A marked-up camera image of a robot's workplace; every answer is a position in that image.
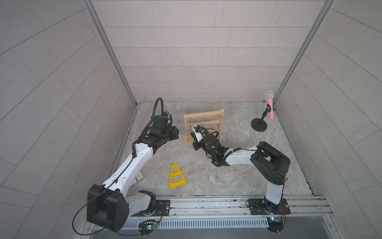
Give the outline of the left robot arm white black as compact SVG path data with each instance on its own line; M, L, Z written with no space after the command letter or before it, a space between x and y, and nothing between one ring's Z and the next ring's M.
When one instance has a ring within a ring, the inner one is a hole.
M102 185L93 185L83 206L87 221L115 233L119 232L128 217L136 213L155 212L156 196L148 191L139 191L127 196L134 178L142 167L165 143L179 138L179 130L173 125L169 112L161 110L152 114L150 122L141 135L132 143L132 152L116 172Z

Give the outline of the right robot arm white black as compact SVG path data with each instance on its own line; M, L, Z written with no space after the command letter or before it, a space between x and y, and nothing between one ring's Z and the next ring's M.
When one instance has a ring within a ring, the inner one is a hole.
M228 148L220 144L217 136L206 128L195 124L191 136L195 150L203 149L216 167L231 165L253 165L267 180L267 191L262 202L268 214L280 211L286 174L290 159L265 141L251 148Z

